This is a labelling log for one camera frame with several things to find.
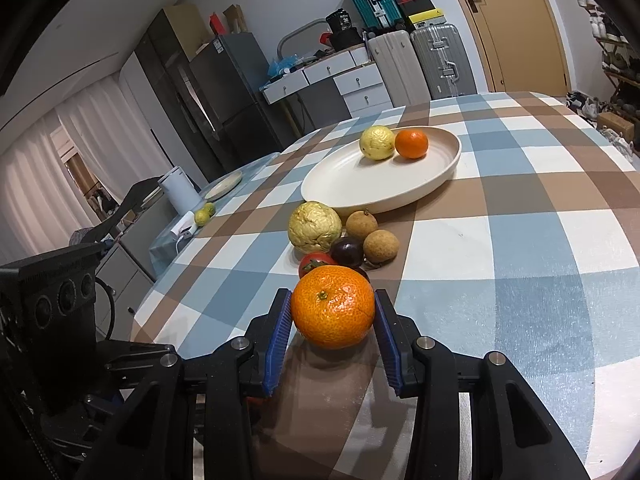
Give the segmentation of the stack of shoe boxes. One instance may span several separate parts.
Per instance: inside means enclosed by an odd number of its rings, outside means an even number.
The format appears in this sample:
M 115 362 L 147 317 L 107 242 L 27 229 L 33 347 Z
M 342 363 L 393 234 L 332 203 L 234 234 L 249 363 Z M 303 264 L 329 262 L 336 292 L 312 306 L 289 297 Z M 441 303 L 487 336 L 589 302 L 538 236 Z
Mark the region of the stack of shoe boxes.
M 432 0 L 395 0 L 395 2 L 405 20 L 408 32 L 446 22 L 444 11 L 436 8 Z

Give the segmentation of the large orange mandarin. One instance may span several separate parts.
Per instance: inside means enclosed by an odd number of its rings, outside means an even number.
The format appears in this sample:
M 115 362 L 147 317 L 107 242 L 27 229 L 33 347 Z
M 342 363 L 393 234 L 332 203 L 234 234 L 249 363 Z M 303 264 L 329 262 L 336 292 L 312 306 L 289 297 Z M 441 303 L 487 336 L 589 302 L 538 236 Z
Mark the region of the large orange mandarin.
M 405 159 L 420 159 L 428 150 L 428 137 L 419 129 L 404 129 L 395 136 L 396 152 Z

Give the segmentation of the smooth yellow guava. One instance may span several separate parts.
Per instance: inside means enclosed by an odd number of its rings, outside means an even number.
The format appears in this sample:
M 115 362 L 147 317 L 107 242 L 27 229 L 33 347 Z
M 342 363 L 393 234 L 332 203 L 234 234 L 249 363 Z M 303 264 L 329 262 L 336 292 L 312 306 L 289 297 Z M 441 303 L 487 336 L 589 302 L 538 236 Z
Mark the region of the smooth yellow guava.
M 388 159 L 395 154 L 395 133 L 386 126 L 371 126 L 361 133 L 359 148 L 367 159 Z

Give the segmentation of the white drawer cabinet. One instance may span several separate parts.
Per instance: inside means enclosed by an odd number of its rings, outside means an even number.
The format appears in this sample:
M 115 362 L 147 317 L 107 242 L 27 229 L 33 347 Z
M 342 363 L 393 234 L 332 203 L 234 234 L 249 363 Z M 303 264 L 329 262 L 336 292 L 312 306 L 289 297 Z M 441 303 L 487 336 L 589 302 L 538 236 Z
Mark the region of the white drawer cabinet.
M 378 66 L 369 63 L 333 78 L 352 117 L 363 117 L 393 106 Z

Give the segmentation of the brown longan fruit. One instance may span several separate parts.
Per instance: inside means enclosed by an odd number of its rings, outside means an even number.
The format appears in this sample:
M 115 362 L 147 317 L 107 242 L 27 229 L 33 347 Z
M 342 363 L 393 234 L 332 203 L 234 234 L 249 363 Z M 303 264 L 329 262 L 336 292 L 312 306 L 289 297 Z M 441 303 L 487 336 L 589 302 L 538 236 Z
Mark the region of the brown longan fruit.
M 376 230 L 364 239 L 363 252 L 370 263 L 384 263 L 396 258 L 399 252 L 399 240 L 390 231 Z
M 346 234 L 357 240 L 366 237 L 378 229 L 378 220 L 367 210 L 358 210 L 350 214 L 345 223 Z

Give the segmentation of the white desk with drawers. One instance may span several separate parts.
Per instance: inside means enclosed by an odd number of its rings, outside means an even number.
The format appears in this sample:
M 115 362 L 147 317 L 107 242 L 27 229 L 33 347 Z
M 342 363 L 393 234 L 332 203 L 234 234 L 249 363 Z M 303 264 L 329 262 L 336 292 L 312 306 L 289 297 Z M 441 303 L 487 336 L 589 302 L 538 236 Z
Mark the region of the white desk with drawers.
M 269 104 L 273 104 L 312 84 L 328 78 L 334 78 L 370 61 L 369 51 L 363 44 L 349 48 L 326 56 L 299 70 L 285 74 L 276 81 L 270 82 L 262 89 L 262 95 Z

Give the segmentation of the wooden door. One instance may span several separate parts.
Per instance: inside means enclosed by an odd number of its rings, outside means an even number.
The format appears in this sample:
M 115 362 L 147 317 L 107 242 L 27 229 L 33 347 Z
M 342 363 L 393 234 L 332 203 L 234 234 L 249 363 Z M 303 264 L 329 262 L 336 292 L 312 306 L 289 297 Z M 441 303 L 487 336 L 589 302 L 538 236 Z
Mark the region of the wooden door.
M 564 96 L 568 70 L 548 0 L 458 0 L 488 88 Z

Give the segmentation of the beige suitcase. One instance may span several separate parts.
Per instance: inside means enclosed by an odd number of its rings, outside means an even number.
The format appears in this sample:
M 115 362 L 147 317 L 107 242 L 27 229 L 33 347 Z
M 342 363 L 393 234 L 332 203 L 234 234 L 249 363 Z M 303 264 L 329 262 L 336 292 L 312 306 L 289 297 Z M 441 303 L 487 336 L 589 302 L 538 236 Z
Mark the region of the beige suitcase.
M 396 30 L 370 37 L 367 45 L 395 106 L 431 102 L 431 93 L 408 32 Z

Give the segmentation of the wooden shoe rack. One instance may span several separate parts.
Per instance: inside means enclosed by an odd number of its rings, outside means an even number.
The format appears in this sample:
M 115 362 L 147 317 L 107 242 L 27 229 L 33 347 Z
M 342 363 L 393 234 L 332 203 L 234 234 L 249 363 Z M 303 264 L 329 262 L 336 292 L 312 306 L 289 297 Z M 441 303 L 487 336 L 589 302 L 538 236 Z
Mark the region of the wooden shoe rack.
M 639 156 L 639 52 L 596 0 L 577 3 L 589 15 L 592 36 L 601 52 L 602 73 L 613 86 L 608 99 L 590 99 L 585 114 L 600 130 L 615 132 L 630 156 Z

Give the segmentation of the small beige plate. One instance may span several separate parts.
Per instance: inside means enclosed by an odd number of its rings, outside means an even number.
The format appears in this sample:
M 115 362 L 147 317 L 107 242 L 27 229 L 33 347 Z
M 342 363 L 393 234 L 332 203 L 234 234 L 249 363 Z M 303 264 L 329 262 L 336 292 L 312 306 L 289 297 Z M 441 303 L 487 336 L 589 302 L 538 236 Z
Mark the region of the small beige plate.
M 242 177 L 243 173 L 241 170 L 236 170 L 235 172 L 232 172 L 232 174 L 228 174 L 228 176 L 223 177 L 204 195 L 206 202 L 214 202 L 215 200 L 219 200 L 222 196 L 227 195 L 240 184 Z

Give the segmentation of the wrinkled yellow guava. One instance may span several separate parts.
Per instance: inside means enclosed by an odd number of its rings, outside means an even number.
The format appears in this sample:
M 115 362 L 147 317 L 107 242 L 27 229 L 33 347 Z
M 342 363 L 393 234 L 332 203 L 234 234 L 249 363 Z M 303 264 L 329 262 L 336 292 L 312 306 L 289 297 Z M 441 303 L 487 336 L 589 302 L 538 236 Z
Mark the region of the wrinkled yellow guava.
M 337 212 L 325 204 L 300 204 L 288 220 L 288 240 L 300 252 L 328 252 L 342 234 L 342 220 Z

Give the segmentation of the dark purple plum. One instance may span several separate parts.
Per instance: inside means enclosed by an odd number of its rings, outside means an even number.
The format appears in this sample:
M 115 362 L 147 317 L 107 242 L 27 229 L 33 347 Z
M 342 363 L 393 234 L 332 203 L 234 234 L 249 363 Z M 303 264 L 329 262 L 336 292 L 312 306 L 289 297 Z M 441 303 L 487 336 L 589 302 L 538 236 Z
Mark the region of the dark purple plum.
M 368 282 L 370 282 L 370 278 L 369 275 L 367 274 L 367 272 L 365 270 L 362 270 L 359 266 L 357 266 L 356 268 L 352 268 L 352 270 L 358 272 L 360 275 L 362 275 Z
M 361 266 L 364 260 L 362 241 L 353 236 L 343 236 L 332 244 L 329 255 L 340 266 Z

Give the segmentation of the small green lemon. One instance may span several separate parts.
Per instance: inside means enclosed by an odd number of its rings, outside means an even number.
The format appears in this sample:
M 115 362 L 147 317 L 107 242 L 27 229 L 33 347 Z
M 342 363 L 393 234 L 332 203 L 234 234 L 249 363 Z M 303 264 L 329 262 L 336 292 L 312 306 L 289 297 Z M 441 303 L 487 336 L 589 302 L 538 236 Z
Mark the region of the small green lemon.
M 202 208 L 194 212 L 194 222 L 198 228 L 206 226 L 210 220 L 210 213 L 207 209 Z
M 213 203 L 206 203 L 203 206 L 203 209 L 207 212 L 207 214 L 209 215 L 209 217 L 213 216 L 215 214 L 215 205 Z

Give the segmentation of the red tomato with stem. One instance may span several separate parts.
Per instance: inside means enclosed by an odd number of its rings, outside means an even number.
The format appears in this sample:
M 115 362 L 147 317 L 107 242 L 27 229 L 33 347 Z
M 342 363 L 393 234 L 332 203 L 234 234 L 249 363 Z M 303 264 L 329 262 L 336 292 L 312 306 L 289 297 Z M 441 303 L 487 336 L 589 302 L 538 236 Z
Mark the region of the red tomato with stem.
M 303 256 L 298 266 L 298 277 L 303 278 L 306 274 L 319 266 L 335 266 L 336 262 L 326 252 L 312 252 Z

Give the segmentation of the oblong red tomato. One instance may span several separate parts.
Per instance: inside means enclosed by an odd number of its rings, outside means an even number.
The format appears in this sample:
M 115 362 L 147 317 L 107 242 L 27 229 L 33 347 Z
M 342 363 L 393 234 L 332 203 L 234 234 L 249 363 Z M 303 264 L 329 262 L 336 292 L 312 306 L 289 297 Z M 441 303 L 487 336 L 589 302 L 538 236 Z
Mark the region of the oblong red tomato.
M 269 399 L 256 398 L 256 396 L 248 396 L 246 402 L 252 408 L 256 408 L 256 410 L 263 410 L 269 405 Z

